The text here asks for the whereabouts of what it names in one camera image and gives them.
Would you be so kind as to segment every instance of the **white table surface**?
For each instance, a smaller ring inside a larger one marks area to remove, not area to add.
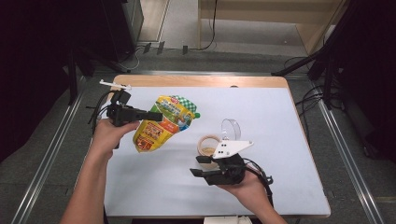
[[[114,150],[107,168],[110,217],[204,217],[251,215],[233,195],[194,177],[198,140],[220,134],[235,119],[241,139],[254,146],[240,153],[274,178],[270,186],[283,216],[327,217],[331,210],[287,88],[135,87],[128,105],[150,110],[159,95],[181,95],[197,105],[199,119],[153,152],[134,149],[134,132]]]

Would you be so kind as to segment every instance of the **metal rail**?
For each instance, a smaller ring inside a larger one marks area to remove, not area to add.
[[[76,111],[78,110],[78,106],[81,102],[82,93],[84,91],[85,78],[82,77],[79,81],[79,94],[76,98],[75,102],[67,107],[67,110],[62,118],[61,124],[59,125],[55,135],[52,138],[52,141],[49,144],[49,148],[47,149],[46,154],[44,155],[43,160],[40,163],[37,171],[35,172],[35,176],[30,183],[28,189],[26,190],[20,207],[18,208],[17,213],[12,219],[12,224],[14,223],[26,223],[33,206],[35,205],[35,201],[38,198],[40,191],[42,190],[44,183],[47,179],[47,176],[50,172],[50,168],[55,161],[56,155],[58,154],[59,148],[64,140],[64,137],[67,133],[70,124],[76,115]]]
[[[370,223],[385,223],[382,215],[379,211],[378,206],[375,203],[375,198],[373,197],[369,187],[367,186],[363,176],[361,175],[361,171],[358,168],[353,156],[347,146],[347,142],[342,135],[340,128],[335,120],[335,117],[331,110],[327,109],[327,106],[323,101],[319,102],[320,110],[325,118],[327,125],[329,126],[330,132],[332,134],[332,138],[337,146],[337,149],[340,153],[341,159],[344,162],[346,167],[346,171],[352,181],[353,186],[355,187],[356,192],[358,193],[358,197],[361,200],[361,204],[363,206],[364,212],[368,217]]]

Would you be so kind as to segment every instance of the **human hand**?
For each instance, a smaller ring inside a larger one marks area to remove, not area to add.
[[[249,171],[245,171],[245,177],[241,183],[236,185],[218,185],[218,187],[230,192],[254,214],[257,213],[258,209],[272,206],[268,200],[264,185],[256,175]]]
[[[120,142],[121,138],[128,132],[136,130],[140,122],[133,121],[123,126],[115,127],[111,119],[101,119],[98,121],[93,134],[90,153],[98,156],[104,156],[110,159],[113,155],[113,149]]]
[[[286,223],[270,204],[265,187],[255,174],[245,172],[245,177],[241,183],[236,185],[218,185],[218,187],[234,195],[262,223]]]

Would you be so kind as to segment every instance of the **human arm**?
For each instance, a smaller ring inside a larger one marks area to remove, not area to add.
[[[138,125],[135,121],[115,127],[109,119],[99,120],[62,224],[103,223],[108,160],[120,139]]]
[[[245,178],[237,185],[218,185],[218,187],[234,195],[262,223],[286,223],[270,204],[264,185],[253,173],[246,171]]]

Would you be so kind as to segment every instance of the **tape roll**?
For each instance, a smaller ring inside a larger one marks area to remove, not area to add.
[[[215,153],[216,147],[220,142],[220,138],[214,134],[208,134],[203,136],[197,145],[197,151],[200,156],[212,156]],[[203,168],[208,170],[215,169],[218,164],[215,162],[211,163],[199,163]]]

